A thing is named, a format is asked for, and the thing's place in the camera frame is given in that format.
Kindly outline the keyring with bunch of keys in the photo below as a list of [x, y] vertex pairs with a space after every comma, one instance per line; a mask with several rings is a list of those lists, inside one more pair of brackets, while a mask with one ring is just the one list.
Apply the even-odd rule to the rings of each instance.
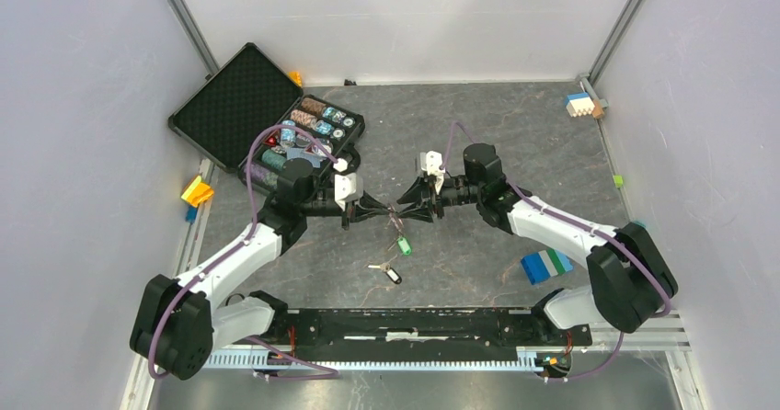
[[390, 219], [390, 223], [396, 229], [397, 234], [399, 236], [403, 236], [404, 235], [404, 224], [403, 224], [402, 219], [399, 217], [398, 211], [392, 205], [389, 205], [387, 209], [388, 209], [388, 217]]

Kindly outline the key with green tag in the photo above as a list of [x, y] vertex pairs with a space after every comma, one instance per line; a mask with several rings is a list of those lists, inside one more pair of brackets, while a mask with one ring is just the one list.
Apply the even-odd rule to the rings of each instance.
[[408, 239], [402, 234], [397, 233], [394, 241], [395, 247], [398, 249], [401, 255], [410, 256], [412, 254], [412, 246]]

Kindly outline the key with black tag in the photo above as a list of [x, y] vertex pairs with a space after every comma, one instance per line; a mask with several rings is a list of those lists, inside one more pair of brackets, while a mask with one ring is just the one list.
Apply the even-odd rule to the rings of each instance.
[[379, 265], [367, 265], [366, 266], [369, 269], [376, 269], [383, 272], [395, 285], [401, 284], [403, 282], [403, 278], [400, 276], [400, 274], [390, 266], [389, 263], [382, 263]]

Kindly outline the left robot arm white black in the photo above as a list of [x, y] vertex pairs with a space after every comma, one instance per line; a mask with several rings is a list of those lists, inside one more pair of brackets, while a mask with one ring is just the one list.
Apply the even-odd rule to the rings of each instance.
[[388, 205], [363, 190], [362, 180], [339, 159], [327, 188], [317, 187], [312, 164], [284, 163], [275, 191], [251, 223], [218, 254], [176, 278], [157, 275], [146, 284], [130, 337], [131, 349], [147, 360], [154, 379], [187, 380], [215, 349], [260, 336], [282, 341], [289, 319], [270, 302], [250, 296], [230, 306], [233, 290], [282, 256], [304, 234], [310, 217], [339, 217], [344, 228], [387, 214]]

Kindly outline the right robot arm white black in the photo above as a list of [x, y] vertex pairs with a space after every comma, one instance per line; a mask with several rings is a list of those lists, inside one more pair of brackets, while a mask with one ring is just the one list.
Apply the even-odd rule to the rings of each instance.
[[589, 222], [517, 187], [503, 171], [496, 148], [473, 143], [463, 151], [465, 171], [450, 176], [437, 152], [419, 156], [419, 172], [398, 199], [405, 219], [433, 222], [447, 207], [473, 205], [488, 225], [561, 252], [583, 266], [590, 283], [563, 289], [541, 302], [533, 336], [554, 344], [576, 325], [606, 322], [633, 333], [648, 319], [671, 312], [678, 284], [647, 229]]

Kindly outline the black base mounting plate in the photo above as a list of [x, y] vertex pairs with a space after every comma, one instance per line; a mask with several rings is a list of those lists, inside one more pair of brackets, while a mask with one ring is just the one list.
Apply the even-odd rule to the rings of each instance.
[[307, 361], [511, 361], [519, 347], [588, 347], [588, 325], [561, 330], [527, 308], [287, 310], [260, 336]]

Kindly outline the black poker chip case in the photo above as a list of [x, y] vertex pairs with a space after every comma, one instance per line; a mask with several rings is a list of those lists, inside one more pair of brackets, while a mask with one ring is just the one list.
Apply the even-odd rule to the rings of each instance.
[[306, 94], [260, 48], [245, 44], [219, 72], [169, 117], [168, 127], [215, 165], [268, 194], [289, 160], [308, 160], [321, 182], [328, 157], [361, 163], [356, 144], [363, 115]]

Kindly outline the orange block behind case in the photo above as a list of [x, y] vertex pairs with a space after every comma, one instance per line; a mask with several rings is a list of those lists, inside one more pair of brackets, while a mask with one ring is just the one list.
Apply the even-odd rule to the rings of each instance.
[[303, 87], [303, 80], [299, 72], [289, 72], [288, 76], [298, 87]]

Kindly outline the yellow orange toy block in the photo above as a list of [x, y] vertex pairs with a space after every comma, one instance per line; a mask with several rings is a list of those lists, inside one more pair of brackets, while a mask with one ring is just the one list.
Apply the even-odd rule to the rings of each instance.
[[204, 181], [202, 175], [196, 175], [184, 187], [180, 198], [190, 207], [199, 208], [202, 203], [210, 200], [213, 195], [214, 190]]

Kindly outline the white blue toy brick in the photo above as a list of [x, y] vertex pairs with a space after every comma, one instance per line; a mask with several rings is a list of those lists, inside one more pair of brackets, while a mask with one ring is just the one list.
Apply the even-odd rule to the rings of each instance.
[[566, 96], [566, 110], [570, 117], [589, 116], [596, 106], [590, 95], [585, 92]]

